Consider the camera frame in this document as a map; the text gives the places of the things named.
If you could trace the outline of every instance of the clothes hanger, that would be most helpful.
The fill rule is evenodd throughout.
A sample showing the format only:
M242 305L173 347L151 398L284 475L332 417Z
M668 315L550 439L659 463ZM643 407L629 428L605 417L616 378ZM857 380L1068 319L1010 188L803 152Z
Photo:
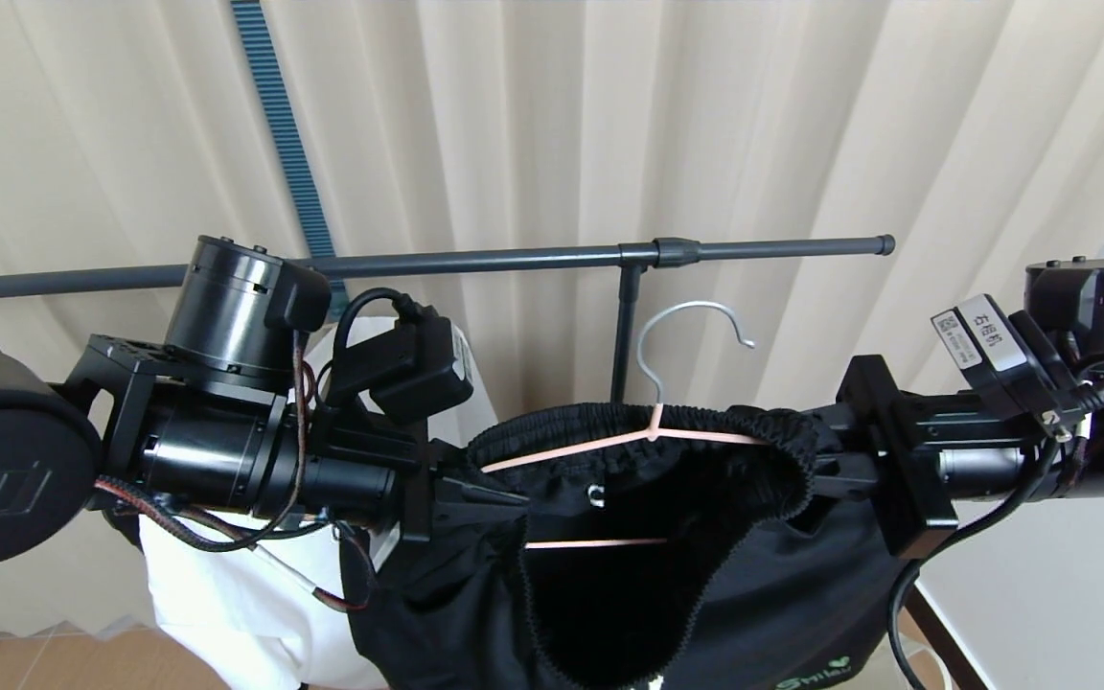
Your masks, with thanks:
M656 402L654 403L654 410L650 412L650 423L647 428L639 429L639 432L622 433L617 436L608 436L605 438L597 438L595 440L586 440L584 443L575 443L573 446L565 446L563 448L553 448L551 450L542 450L539 454L528 454L521 455L518 458L510 458L508 460L502 460L500 463L491 463L490 466L485 466L479 468L482 473L493 473L503 470L503 468L516 468L521 466L527 466L528 464L541 463L544 460L551 460L554 458L563 458L565 455L574 454L585 454L588 450L597 450L601 448L608 448L609 446L618 446L622 443L630 443L633 440L657 440L658 438L669 437L669 438L689 438L697 440L713 440L714 443L737 443L737 445L745 446L766 446L767 440L761 438L754 438L751 436L744 436L742 433L722 433L722 432L691 432L691 429L684 428L667 428L660 426L662 420L662 380L658 379L658 374L654 372L652 368L648 365L645 361L645 338L650 333L650 329L660 322L664 318L676 314L676 311L682 309L693 309L693 307L704 307L704 309L714 309L722 311L726 315L726 318L731 320L731 327L735 329L735 338L740 341L740 344L745 346L745 348L755 348L755 342L749 340L744 337L744 332L740 328L740 319L735 316L733 311L726 305L720 305L718 301L703 301L703 300L692 300L682 301L679 305L669 307L658 311L647 323L641 328L641 332L636 340L636 365L640 368L641 373L647 375L647 379L654 383L654 393L656 393ZM591 505L595 507L604 507L604 488L597 484L588 486L586 489L586 496L591 499ZM592 539L591 541L530 541L527 543L527 549L580 549L580 548L592 548L592 546L622 546L622 545L636 545L636 544L661 544L666 542L666 539Z

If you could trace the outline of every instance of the floor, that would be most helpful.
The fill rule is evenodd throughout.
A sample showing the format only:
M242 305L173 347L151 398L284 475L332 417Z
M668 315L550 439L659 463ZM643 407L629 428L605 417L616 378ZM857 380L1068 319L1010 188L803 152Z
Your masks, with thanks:
M903 633L921 639L907 616L902 626ZM926 655L915 656L912 662L928 690L943 688L942 677ZM863 682L867 673L845 688L894 690ZM227 686L209 665L157 629L131 628L97 639L62 624L34 637L0 636L0 690L53 689L227 690Z

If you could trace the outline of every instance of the hanger hook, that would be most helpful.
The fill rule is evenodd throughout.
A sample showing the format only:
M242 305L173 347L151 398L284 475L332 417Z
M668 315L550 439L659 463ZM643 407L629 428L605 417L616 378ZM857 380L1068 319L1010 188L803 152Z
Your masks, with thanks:
M744 329L740 327L740 317L735 316L735 311L726 305L720 305L718 301L681 301L675 307L667 307L667 309L658 311L658 314L654 315L648 322L645 322L645 326L641 327L640 336L636 337L636 365L640 368L641 373L650 380L650 383L654 383L654 402L660 403L660 405L662 403L662 380L658 379L658 374L654 373L654 370L651 370L648 363L645 363L645 337L649 336L650 329L654 328L654 323L660 322L660 320L676 314L676 311L681 309L692 309L693 307L705 307L705 309L722 311L726 315L726 318L731 319L731 326L735 328L735 340L739 340L740 344L744 346L744 348L749 348L750 350L757 346L755 342L744 337Z

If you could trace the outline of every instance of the beige curtain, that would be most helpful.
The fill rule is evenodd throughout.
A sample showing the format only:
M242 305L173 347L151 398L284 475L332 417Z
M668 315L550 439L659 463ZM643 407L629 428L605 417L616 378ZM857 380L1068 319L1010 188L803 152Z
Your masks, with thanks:
M896 236L889 258L648 274L639 318L714 298L758 341L673 317L649 354L675 402L827 403L856 352L907 389L954 388L934 311L978 291L1016 306L1026 263L1104 241L1104 3L265 12L340 253ZM0 0L0 273L180 263L199 233L301 253L227 3ZM386 283L465 329L500 414L606 396L615 272ZM88 332L161 338L172 300L0 301L0 344L61 379ZM25 603L135 611L53 594L105 567L96 544L47 544L31 581L1 582L19 603L0 628Z

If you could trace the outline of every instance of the black metal rod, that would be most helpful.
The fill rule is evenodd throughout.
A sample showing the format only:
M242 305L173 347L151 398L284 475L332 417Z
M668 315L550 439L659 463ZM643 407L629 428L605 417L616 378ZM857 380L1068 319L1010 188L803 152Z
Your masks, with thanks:
M701 261L723 258L819 257L837 254L889 254L892 236L850 240L789 240L698 244ZM571 267L638 264L657 267L654 242L605 247L555 247L548 250L493 250L433 254L388 254L378 257L302 258L330 279L388 278L400 275L434 275L511 270L571 269ZM181 264L117 267L53 273L0 275L0 298L34 294L100 293L108 289L179 287L185 275Z
M611 402L625 402L628 383L628 357L633 348L633 319L636 318L636 298L641 289L645 266L628 264L620 267L619 306L616 311L616 348L613 349L613 396Z

